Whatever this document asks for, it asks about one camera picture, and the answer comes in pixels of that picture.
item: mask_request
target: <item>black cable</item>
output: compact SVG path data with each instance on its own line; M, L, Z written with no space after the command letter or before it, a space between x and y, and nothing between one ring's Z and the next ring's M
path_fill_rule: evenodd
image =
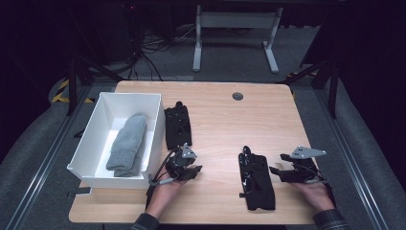
M156 172L156 174L155 174L155 176L154 176L152 182L156 182L156 181L157 181L158 175L159 175L159 173L161 172L162 168L164 168L164 166L167 164L167 162L168 162L170 156L171 156L176 150L177 150L177 148L176 148L176 149L172 149L172 150L168 153L167 157L165 157L164 161L162 162L161 166L159 167L158 171Z
M134 58L132 58L132 59L130 60L130 62L129 62L126 66L121 67L121 68L118 68L118 69L114 69L114 70L109 70L109 71L112 72L112 73L115 73L115 74L121 74L122 72L125 72L126 70L128 70L128 69L130 69L132 66L134 66L136 62L137 62L137 60L134 59ZM93 76L96 76L96 77L105 76L105 74L103 74L103 73L101 73L101 72L99 72L99 71L92 71L92 70L90 70L90 72L92 73Z
M306 166L303 166L303 165L295 165L295 166L299 167L299 168L302 168L302 169L305 169L308 172L313 173L314 176L317 176L317 177L319 177L321 179L320 182L327 183L327 180L323 177L322 173L318 169L316 169L316 172L314 172L309 167L306 167Z
M131 77L131 73L132 73L132 65L131 65L131 68L129 69L129 73L128 73L128 76L127 76L127 79L129 80L129 78Z
M161 179L161 177L164 176L164 175L167 174L167 173L169 173L169 172L164 172L164 173L162 173L161 175L159 175L159 177L156 179L156 181L158 181L159 179Z
M190 39L190 35L192 35L191 32L194 31L195 29L196 28L193 27L192 29L185 32L183 35L180 35L179 37L175 37L171 44L168 44L168 42L163 38L157 38L155 40L152 40L152 38L151 38L150 41L144 42L142 47L143 47L143 49L153 51L152 53L146 53L146 54L153 54L157 51L165 52L168 49L170 49L171 47L181 44L181 43L185 42L186 40ZM153 44L157 44L158 47L156 47L156 48L147 47L148 45L153 45Z
M151 80L153 81L153 79L152 79L152 69L151 69L151 67L149 66L149 63L148 63L148 61L147 61L145 58L143 58L143 61L146 62L147 66L148 66L148 69L149 69L149 71L151 72Z
M145 58L147 60L147 63L151 63L152 67L155 69L156 74L158 75L159 80L164 81L164 80L162 80L161 75L159 74L158 69L156 68L154 63L146 55L143 55L143 58Z
M151 52L146 52L146 51L144 51L144 54L152 55L152 54L156 53L157 51L159 51L159 50L161 49L161 44L159 44L157 48L148 48L148 47L145 47L144 49L147 50L147 51L151 51Z

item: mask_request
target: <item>folded sock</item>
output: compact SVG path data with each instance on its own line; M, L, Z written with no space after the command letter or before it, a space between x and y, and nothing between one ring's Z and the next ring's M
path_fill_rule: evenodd
M147 118L136 114L125 122L111 147L111 155L106 168L110 171L129 170L141 146L147 126Z
M140 173L141 164L143 161L144 152L146 151L146 136L144 135L143 142L134 157L134 162L129 170L116 170L114 177L130 177L136 176Z

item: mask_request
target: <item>hand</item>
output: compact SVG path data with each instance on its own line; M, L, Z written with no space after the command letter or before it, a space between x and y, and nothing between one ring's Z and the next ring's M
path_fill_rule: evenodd
M317 213L335 209L331 199L328 196L326 186L323 183L313 183L313 184L304 184L304 183L290 183L294 187L298 188L307 201L313 206Z
M168 178L169 175L167 173L165 173L161 177L162 180ZM156 186L152 194L151 202L148 204L148 207L146 209L146 213L154 216L157 219L161 217L161 215L167 209L172 200L176 197L179 190L186 184L186 182L188 181L174 180L168 184Z

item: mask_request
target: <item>metal frame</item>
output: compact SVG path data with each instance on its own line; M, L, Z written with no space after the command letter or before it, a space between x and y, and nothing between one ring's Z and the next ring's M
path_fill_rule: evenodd
M263 49L268 58L271 72L279 72L277 62L272 52L272 44L282 16L282 8L276 12L213 12L202 11L201 6L197 6L196 12L196 46L194 48L193 71L200 71L202 55L201 29L206 28L253 28L270 29L271 33L267 41L263 41Z

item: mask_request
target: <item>dark sleeve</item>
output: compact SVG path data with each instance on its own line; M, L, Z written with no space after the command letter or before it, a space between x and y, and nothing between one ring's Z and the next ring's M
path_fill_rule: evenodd
M150 214L142 213L131 225L131 230L156 230L159 226L157 218Z
M316 214L313 217L319 230L348 230L350 226L346 223L343 216L337 209L326 210Z

